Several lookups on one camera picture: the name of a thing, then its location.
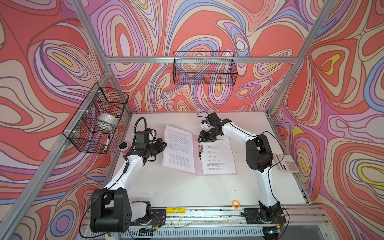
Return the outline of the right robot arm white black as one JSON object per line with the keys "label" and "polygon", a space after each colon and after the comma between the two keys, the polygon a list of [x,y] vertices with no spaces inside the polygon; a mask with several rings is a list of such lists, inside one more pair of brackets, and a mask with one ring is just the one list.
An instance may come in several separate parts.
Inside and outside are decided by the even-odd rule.
{"label": "right robot arm white black", "polygon": [[271,177],[274,155],[268,138],[264,134],[252,134],[229,119],[220,119],[216,113],[208,114],[201,127],[199,143],[213,143],[219,136],[227,136],[245,147],[246,163],[256,174],[260,192],[260,219],[271,223],[281,213],[282,205],[274,195]]}

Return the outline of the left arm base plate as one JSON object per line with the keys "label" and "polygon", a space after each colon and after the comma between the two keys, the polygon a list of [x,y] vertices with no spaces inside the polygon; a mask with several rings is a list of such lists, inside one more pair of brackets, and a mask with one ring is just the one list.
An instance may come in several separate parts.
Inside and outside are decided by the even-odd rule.
{"label": "left arm base plate", "polygon": [[144,217],[133,221],[132,226],[142,227],[161,227],[166,223],[167,210],[166,209],[155,209],[152,210],[152,217]]}

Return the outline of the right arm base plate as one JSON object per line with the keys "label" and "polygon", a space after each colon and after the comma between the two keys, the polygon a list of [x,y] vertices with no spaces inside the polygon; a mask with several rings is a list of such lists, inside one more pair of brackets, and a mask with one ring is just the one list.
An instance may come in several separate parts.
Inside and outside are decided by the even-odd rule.
{"label": "right arm base plate", "polygon": [[242,217],[245,217],[249,225],[284,225],[287,223],[282,209],[270,211],[260,208],[245,208],[240,214]]}

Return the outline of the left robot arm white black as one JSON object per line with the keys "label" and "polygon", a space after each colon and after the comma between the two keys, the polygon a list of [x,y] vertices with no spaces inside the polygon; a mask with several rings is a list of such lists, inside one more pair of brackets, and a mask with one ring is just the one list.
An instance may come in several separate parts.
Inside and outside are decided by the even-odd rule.
{"label": "left robot arm white black", "polygon": [[167,143],[156,136],[157,131],[150,128],[135,133],[130,150],[123,155],[125,164],[103,189],[93,192],[90,205],[93,233],[124,233],[132,222],[152,219],[150,202],[132,202],[128,191],[145,163],[165,150]]}

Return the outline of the pink folder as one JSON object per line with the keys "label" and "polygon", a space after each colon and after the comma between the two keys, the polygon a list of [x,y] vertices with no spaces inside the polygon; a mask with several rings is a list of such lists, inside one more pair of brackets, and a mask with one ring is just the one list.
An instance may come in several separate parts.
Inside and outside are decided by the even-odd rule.
{"label": "pink folder", "polygon": [[202,173],[202,164],[201,161],[199,160],[199,144],[198,143],[198,136],[193,135],[193,142],[194,142],[194,164],[195,164],[195,175],[198,176],[208,176],[208,175],[203,175]]}

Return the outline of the printed paper sheet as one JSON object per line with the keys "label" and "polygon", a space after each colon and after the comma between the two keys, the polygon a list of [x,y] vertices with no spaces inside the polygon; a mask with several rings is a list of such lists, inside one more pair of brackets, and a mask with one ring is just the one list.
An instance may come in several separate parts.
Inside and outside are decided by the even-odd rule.
{"label": "printed paper sheet", "polygon": [[235,175],[237,174],[235,159],[227,136],[217,137],[213,143],[200,143],[203,145],[202,155],[203,175]]}
{"label": "printed paper sheet", "polygon": [[195,174],[193,134],[165,125],[163,167]]}

